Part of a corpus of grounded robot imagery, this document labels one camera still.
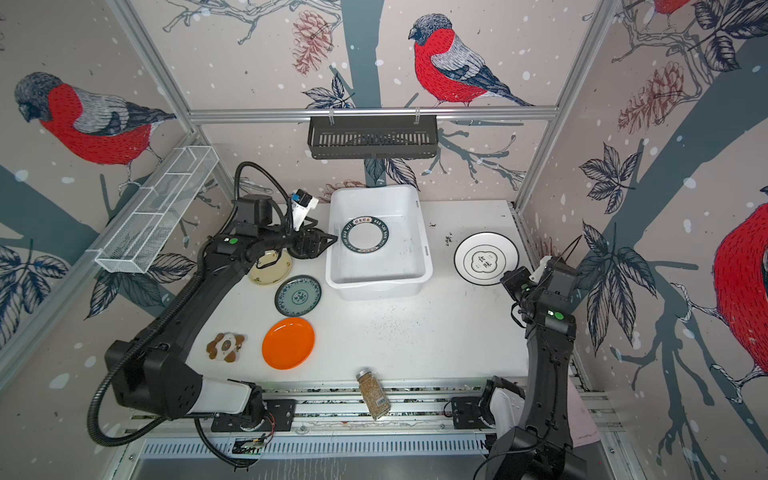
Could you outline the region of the white plate teal band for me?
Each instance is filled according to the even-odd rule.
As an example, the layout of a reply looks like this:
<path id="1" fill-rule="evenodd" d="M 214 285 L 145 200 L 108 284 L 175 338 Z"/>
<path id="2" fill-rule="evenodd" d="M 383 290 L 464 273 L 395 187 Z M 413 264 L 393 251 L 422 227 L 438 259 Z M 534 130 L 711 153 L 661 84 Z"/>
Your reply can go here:
<path id="1" fill-rule="evenodd" d="M 341 230 L 343 245 L 353 253 L 373 253 L 389 240 L 386 223 L 373 216 L 359 216 L 348 221 Z"/>

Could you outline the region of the white plate green rim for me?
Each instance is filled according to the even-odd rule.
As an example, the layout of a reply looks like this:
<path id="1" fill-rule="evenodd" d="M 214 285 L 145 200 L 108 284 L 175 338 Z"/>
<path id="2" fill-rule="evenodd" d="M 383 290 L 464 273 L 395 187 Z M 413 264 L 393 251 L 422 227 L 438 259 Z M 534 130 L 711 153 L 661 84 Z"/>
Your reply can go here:
<path id="1" fill-rule="evenodd" d="M 520 266 L 517 246 L 496 232 L 478 232 L 464 239 L 454 253 L 459 276 L 476 286 L 498 285 L 503 275 Z"/>

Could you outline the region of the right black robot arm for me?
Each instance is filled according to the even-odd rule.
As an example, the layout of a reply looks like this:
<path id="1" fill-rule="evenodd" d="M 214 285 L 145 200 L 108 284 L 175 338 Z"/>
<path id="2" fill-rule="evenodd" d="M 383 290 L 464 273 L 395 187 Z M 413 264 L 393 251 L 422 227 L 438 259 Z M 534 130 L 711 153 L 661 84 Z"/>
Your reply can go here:
<path id="1" fill-rule="evenodd" d="M 477 479 L 585 479 L 587 462 L 574 453 L 567 410 L 568 370 L 576 339 L 575 317 L 567 312 L 578 272 L 560 257 L 539 268 L 537 280 L 525 267 L 507 272 L 501 284 L 519 311 L 529 367 L 526 397 L 515 426 L 497 437 L 473 474 Z"/>

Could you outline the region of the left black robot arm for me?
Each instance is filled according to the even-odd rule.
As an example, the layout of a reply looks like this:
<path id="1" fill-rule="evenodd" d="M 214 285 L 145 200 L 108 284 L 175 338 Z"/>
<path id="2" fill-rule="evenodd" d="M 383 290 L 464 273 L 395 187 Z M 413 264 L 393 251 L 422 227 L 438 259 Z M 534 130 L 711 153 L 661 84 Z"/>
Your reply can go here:
<path id="1" fill-rule="evenodd" d="M 259 386 L 233 380 L 208 380 L 187 363 L 194 342 L 218 305 L 267 252 L 315 259 L 337 241 L 308 213 L 318 200 L 299 189 L 273 186 L 285 204 L 269 195 L 237 194 L 221 229 L 198 253 L 192 279 L 163 313 L 131 341 L 115 341 L 105 354 L 108 372 L 90 401 L 86 429 L 103 447 L 131 443 L 166 421 L 200 421 L 231 415 L 260 424 L 266 415 Z M 119 405 L 154 415 L 138 431 L 121 437 L 101 429 L 100 408 L 108 391 Z"/>

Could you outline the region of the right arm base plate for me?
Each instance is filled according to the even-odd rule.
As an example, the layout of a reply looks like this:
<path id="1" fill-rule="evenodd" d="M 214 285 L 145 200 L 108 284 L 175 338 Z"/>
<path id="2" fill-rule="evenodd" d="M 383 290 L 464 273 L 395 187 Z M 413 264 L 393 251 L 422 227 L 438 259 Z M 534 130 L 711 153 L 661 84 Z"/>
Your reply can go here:
<path id="1" fill-rule="evenodd" d="M 480 430 L 495 427 L 490 410 L 490 398 L 483 396 L 453 397 L 448 406 L 450 418 L 456 430 Z"/>

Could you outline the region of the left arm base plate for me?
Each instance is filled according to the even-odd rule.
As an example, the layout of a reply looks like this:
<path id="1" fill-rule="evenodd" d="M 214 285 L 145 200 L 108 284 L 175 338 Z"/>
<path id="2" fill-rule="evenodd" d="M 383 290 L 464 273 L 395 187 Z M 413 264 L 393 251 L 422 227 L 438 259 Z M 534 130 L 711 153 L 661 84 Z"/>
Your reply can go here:
<path id="1" fill-rule="evenodd" d="M 262 400 L 240 414 L 217 414 L 211 429 L 216 433 L 288 432 L 295 409 L 293 399 Z"/>

